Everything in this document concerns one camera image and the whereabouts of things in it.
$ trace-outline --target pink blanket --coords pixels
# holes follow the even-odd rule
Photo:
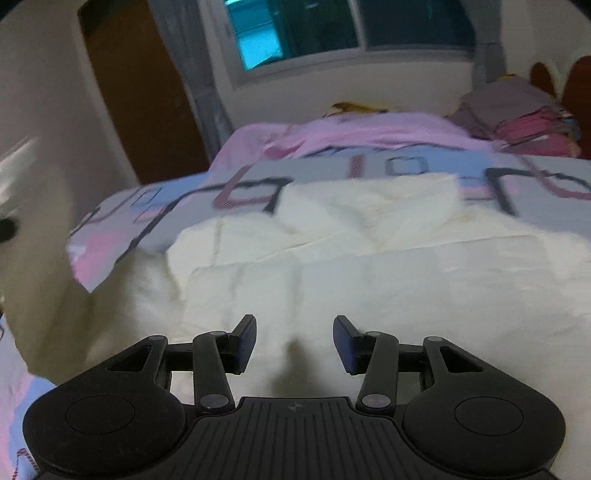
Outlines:
[[[492,151],[461,127],[429,113],[338,115],[303,125],[252,124],[228,139],[210,170],[240,168],[261,160],[305,157],[329,147],[374,147],[390,150],[428,144],[462,150]]]

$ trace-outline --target patterned bedsheet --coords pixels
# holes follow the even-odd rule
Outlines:
[[[163,251],[186,227],[219,215],[272,214],[291,182],[454,173],[467,202],[504,211],[539,228],[591,240],[591,162],[518,157],[418,145],[396,151],[348,148],[309,158],[261,162],[126,190],[106,199],[73,231],[74,274],[93,289],[131,248]],[[28,406],[52,387],[26,373],[0,320],[0,479],[32,478],[36,467],[22,438]]]

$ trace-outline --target window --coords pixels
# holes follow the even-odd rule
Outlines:
[[[209,1],[246,77],[372,51],[475,45],[462,0]]]
[[[347,0],[227,0],[247,70],[358,46]]]

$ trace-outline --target pink cloth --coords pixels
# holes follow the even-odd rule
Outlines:
[[[252,124],[239,128],[217,154],[210,170],[305,157],[329,147],[394,150],[417,144],[493,151],[490,142],[471,138],[463,128],[429,113],[335,115],[303,125]]]
[[[507,153],[569,157],[569,141],[564,133],[567,129],[557,112],[542,108],[501,123],[495,137],[510,144],[504,150]]]

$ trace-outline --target yellow object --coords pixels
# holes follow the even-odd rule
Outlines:
[[[387,108],[374,108],[368,105],[355,102],[338,102],[332,105],[325,117],[332,115],[340,115],[342,113],[387,113]]]

